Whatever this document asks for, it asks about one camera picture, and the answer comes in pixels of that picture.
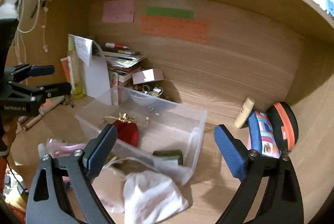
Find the white drawstring cloth bag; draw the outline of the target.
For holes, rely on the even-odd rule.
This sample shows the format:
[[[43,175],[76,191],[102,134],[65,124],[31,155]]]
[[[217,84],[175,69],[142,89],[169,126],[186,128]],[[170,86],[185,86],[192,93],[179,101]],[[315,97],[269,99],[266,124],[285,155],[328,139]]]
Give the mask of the white drawstring cloth bag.
[[[159,223],[189,207],[172,178],[146,170],[126,175],[124,223]]]

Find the red velvet gold-trim pouch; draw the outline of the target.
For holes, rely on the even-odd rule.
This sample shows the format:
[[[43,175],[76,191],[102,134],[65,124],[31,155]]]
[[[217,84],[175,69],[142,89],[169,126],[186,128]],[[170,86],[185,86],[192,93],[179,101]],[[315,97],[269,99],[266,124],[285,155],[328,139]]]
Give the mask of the red velvet gold-trim pouch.
[[[139,129],[138,127],[147,128],[149,126],[149,117],[145,118],[145,123],[139,123],[136,117],[128,113],[119,113],[118,117],[105,116],[102,121],[107,122],[115,119],[112,123],[117,128],[117,138],[133,147],[138,146]]]

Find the dark green glass bottle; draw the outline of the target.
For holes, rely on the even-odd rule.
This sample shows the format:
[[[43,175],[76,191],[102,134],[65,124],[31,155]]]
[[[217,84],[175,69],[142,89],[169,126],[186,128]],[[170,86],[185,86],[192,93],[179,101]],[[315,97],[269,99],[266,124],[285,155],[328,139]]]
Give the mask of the dark green glass bottle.
[[[183,166],[183,154],[179,149],[176,150],[164,150],[154,151],[153,156],[160,158],[162,161],[170,165],[181,165]]]

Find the yellow-green spray bottle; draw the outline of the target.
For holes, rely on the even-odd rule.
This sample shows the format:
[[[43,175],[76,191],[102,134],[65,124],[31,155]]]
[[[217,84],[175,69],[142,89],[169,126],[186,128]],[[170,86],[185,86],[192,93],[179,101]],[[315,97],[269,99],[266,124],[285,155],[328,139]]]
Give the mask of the yellow-green spray bottle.
[[[70,34],[68,35],[67,58],[70,72],[70,82],[72,86],[72,95],[74,99],[82,99],[84,97],[84,89],[80,75],[80,65],[75,49],[74,37]]]

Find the orange jacket sleeve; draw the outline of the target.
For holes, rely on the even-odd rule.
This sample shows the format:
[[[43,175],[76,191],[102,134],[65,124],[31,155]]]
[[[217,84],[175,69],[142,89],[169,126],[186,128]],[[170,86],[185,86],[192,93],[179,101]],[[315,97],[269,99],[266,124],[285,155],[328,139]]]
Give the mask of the orange jacket sleeve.
[[[3,189],[5,187],[5,174],[7,169],[7,159],[1,157],[0,158],[0,193],[3,193]]]

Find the white plush toy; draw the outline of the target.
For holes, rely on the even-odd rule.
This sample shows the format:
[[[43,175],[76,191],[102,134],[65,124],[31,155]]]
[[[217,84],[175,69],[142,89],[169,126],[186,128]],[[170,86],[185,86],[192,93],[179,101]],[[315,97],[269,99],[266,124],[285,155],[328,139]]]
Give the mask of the white plush toy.
[[[1,0],[1,19],[18,18],[19,0]]]

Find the blue patchwork pencil case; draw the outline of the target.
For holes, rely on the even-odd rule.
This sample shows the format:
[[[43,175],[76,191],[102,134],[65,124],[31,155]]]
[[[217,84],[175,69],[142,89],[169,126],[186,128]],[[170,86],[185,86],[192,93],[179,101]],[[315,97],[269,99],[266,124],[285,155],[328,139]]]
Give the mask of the blue patchwork pencil case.
[[[265,113],[252,111],[247,119],[249,128],[248,150],[256,150],[262,156],[279,159],[281,153],[276,145],[272,125]]]

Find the black orange round case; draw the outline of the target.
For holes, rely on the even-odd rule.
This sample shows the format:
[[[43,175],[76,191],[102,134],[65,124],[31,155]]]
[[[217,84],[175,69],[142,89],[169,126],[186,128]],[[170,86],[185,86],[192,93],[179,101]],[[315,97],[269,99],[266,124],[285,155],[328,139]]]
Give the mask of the black orange round case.
[[[291,107],[286,102],[280,101],[269,107],[266,115],[272,125],[279,151],[290,152],[299,138],[298,122]]]

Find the red white marker pen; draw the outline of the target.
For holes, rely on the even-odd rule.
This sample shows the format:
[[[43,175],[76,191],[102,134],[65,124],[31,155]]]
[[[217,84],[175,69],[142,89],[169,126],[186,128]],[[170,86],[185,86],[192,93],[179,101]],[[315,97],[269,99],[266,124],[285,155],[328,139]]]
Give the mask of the red white marker pen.
[[[115,48],[115,49],[130,49],[129,47],[117,43],[105,43],[105,47],[107,48]]]

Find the stack of books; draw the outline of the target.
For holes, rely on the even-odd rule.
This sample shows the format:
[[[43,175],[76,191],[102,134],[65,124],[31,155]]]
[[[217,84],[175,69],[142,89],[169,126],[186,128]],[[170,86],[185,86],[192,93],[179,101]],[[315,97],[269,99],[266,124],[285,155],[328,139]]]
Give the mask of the stack of books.
[[[146,59],[141,54],[126,54],[103,51],[109,71],[110,85],[126,86],[132,75],[141,70],[141,63]]]

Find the pink sticky note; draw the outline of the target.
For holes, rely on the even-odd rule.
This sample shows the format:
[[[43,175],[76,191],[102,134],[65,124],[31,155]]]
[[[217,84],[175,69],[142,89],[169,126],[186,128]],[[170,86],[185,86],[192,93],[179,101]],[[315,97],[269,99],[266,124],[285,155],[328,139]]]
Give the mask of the pink sticky note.
[[[134,14],[134,0],[105,1],[101,21],[104,23],[133,22]]]

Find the clear plastic storage bin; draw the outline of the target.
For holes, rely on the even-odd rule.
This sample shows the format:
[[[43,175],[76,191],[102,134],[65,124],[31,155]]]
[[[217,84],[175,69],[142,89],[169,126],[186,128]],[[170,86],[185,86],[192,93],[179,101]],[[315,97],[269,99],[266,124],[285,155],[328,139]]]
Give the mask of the clear plastic storage bin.
[[[142,124],[149,117],[149,126],[138,127],[137,147],[117,140],[111,152],[119,159],[139,159],[151,169],[185,185],[195,173],[207,112],[117,86],[81,108],[75,118],[84,135],[93,139],[106,124],[115,121],[103,122],[102,119],[118,117],[119,113],[128,113]],[[182,151],[183,166],[167,164],[152,155],[154,151],[176,149]]]

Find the small white pink box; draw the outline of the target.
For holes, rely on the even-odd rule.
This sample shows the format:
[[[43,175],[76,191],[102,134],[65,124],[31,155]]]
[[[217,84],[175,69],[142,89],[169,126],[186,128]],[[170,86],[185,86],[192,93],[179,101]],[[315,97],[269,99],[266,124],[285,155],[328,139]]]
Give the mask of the small white pink box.
[[[147,69],[132,74],[133,84],[162,81],[164,75],[160,69]]]

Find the green sticky note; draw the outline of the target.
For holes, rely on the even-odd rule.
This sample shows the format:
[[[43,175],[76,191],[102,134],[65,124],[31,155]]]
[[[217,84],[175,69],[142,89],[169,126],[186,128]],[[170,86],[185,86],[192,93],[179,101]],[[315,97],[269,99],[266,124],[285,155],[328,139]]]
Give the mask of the green sticky note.
[[[177,9],[177,8],[166,8],[160,6],[147,6],[146,15],[148,16],[160,16],[160,17],[173,17],[173,18],[184,18],[192,20],[194,18],[193,10]]]

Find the orange sticky note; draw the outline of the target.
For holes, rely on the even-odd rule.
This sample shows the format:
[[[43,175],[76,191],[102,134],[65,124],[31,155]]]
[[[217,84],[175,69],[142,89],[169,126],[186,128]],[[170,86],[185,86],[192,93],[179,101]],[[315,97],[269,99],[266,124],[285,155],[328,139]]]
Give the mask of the orange sticky note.
[[[141,16],[142,34],[172,37],[199,44],[207,44],[209,23],[185,18],[163,16]]]

